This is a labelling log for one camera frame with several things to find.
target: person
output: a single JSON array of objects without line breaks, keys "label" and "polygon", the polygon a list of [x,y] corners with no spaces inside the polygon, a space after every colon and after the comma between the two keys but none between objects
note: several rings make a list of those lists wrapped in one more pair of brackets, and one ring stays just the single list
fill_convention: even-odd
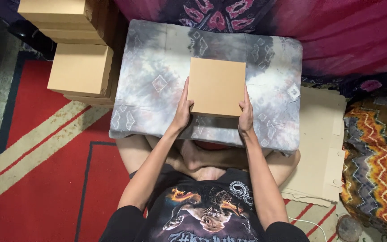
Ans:
[{"label": "person", "polygon": [[188,82],[189,78],[161,139],[133,135],[116,141],[131,180],[100,241],[309,241],[304,232],[288,223],[278,188],[298,164],[299,151],[285,157],[261,150],[246,87],[244,101],[239,103],[243,112],[238,129],[249,172],[223,169],[232,165],[242,168],[246,165],[243,161],[229,162],[221,156],[218,159],[223,163],[218,164],[193,158],[203,151],[191,141],[178,144],[181,154],[172,148],[189,122],[189,108],[194,103],[187,100]]}]

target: black t-shirt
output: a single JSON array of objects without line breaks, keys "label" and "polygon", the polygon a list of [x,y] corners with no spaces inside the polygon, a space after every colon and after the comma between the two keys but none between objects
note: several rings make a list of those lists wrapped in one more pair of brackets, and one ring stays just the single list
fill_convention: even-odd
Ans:
[{"label": "black t-shirt", "polygon": [[266,231],[243,201],[207,182],[165,190],[147,218],[134,206],[119,208],[101,242],[308,242],[299,228],[276,222]]}]

